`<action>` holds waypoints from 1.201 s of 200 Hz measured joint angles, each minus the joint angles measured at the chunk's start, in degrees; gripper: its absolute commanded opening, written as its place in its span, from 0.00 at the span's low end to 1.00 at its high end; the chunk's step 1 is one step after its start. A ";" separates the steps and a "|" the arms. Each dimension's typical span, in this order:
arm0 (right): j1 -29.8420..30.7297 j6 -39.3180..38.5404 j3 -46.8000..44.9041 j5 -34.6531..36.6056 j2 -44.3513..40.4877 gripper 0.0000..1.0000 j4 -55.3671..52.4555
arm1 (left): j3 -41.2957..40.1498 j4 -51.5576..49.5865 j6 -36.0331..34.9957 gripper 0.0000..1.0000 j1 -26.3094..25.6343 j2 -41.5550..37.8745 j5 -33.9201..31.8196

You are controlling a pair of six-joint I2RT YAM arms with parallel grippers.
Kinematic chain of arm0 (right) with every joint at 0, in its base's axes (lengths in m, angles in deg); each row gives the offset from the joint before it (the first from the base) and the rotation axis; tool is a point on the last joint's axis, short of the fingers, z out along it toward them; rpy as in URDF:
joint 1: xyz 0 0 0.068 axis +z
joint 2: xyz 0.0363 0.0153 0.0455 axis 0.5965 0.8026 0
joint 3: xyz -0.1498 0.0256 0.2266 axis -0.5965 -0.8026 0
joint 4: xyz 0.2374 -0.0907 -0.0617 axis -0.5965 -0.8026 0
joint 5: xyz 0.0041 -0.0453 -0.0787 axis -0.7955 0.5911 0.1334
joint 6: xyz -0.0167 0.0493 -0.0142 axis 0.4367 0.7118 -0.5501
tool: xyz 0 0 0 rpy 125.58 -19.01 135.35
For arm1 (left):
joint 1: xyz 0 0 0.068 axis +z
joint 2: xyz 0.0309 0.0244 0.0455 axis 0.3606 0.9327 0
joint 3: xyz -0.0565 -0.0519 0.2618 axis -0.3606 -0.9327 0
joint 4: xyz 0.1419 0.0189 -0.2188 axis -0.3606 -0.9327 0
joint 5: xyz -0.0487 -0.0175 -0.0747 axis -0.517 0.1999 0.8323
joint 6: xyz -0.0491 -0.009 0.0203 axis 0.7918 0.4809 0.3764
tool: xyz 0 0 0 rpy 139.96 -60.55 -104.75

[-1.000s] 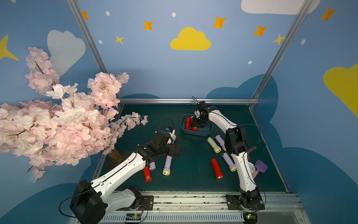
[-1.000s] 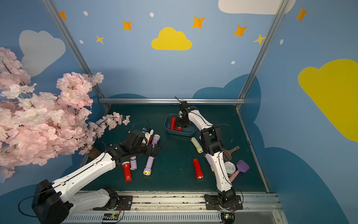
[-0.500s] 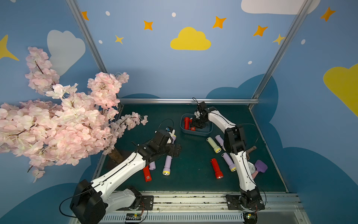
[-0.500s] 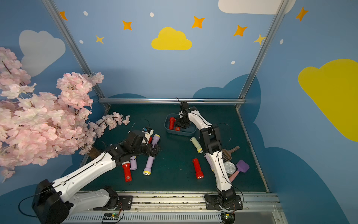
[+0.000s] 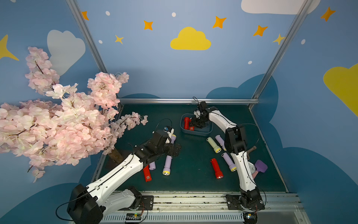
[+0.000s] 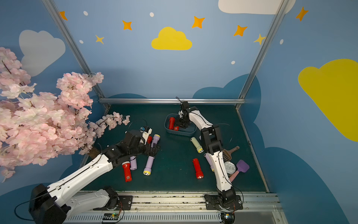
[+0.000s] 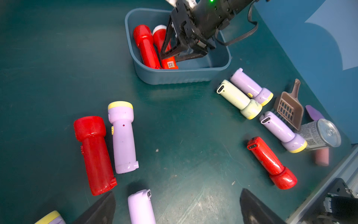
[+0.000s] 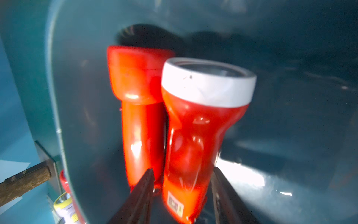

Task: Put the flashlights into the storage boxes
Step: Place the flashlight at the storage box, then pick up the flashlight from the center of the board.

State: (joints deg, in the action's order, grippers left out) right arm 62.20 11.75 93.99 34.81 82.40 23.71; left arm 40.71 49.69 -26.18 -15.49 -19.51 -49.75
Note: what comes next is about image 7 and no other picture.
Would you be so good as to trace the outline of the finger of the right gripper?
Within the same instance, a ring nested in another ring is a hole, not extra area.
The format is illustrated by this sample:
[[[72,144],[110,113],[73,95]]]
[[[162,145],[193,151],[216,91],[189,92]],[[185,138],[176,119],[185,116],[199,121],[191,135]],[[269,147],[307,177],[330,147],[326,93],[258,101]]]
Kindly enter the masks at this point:
[[[175,17],[170,15],[166,29],[165,40],[159,53],[160,59],[175,57],[182,52],[181,33],[182,31],[180,25],[175,21]],[[175,39],[175,45],[168,49],[168,46],[171,44],[173,37]]]
[[[202,58],[202,57],[206,56],[207,54],[208,54],[207,49],[198,50],[198,49],[189,48],[189,49],[179,53],[178,55],[176,55],[174,57],[174,59],[176,62],[182,62],[182,61],[186,61],[186,60]]]

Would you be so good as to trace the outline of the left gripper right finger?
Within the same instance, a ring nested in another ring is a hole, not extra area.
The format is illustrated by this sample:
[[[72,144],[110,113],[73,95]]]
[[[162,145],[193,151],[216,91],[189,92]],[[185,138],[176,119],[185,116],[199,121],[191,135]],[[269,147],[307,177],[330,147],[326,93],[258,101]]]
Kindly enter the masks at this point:
[[[242,189],[240,206],[244,224],[286,224],[246,188]]]

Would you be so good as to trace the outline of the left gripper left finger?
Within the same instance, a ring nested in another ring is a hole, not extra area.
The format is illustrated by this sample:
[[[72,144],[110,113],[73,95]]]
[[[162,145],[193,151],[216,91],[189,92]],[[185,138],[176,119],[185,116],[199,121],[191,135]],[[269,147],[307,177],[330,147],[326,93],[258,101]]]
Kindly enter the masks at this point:
[[[116,200],[112,191],[106,192],[73,224],[112,224],[116,209]]]

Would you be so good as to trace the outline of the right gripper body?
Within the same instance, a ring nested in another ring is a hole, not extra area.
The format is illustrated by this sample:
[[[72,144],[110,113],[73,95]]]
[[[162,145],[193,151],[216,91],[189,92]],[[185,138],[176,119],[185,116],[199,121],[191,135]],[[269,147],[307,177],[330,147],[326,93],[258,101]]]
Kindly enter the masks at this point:
[[[254,34],[258,29],[258,22],[252,20],[254,3],[256,1],[174,1],[174,9],[170,15],[175,17],[182,31],[182,52],[189,48],[214,50],[216,43],[229,46]],[[248,22],[254,27],[231,41],[221,41],[218,38],[219,32],[247,6],[250,6]]]

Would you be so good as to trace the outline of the blue plastic storage box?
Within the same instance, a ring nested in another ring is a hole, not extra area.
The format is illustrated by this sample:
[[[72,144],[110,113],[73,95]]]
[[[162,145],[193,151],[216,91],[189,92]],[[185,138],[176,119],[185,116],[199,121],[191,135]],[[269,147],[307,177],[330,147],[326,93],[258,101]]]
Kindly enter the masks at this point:
[[[167,25],[169,15],[169,10],[136,8],[128,12],[125,17],[130,55],[137,76],[142,81],[150,85],[210,81],[230,65],[232,57],[228,47],[216,43],[216,49],[210,50],[206,56],[178,62],[178,69],[157,70],[145,66],[139,48],[134,41],[133,31],[139,25],[146,25],[150,29],[154,29],[158,25]]]

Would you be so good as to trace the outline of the red flashlight cluster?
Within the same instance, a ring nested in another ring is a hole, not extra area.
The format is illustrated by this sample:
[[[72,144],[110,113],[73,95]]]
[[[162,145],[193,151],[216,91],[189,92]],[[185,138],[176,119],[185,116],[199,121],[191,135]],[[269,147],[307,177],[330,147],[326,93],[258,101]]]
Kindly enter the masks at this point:
[[[149,27],[146,25],[137,26],[133,31],[133,38],[139,48],[143,64],[152,69],[161,69]]]

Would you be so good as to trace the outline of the pale green flashlight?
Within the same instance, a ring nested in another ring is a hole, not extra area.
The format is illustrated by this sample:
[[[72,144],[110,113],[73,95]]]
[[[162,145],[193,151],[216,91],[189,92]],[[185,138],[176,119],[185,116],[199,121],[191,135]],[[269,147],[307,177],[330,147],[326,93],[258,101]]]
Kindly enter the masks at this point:
[[[228,80],[223,80],[216,92],[237,107],[248,120],[255,118],[262,111],[263,106],[261,104],[254,99],[250,99]]]

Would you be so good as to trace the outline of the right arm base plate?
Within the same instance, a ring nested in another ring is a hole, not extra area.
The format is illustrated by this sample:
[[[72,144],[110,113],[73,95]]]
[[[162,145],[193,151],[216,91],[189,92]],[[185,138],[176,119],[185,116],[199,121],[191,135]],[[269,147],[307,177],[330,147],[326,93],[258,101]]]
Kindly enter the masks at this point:
[[[313,224],[356,224],[358,199],[341,178],[336,178],[323,200],[324,211],[314,216]]]

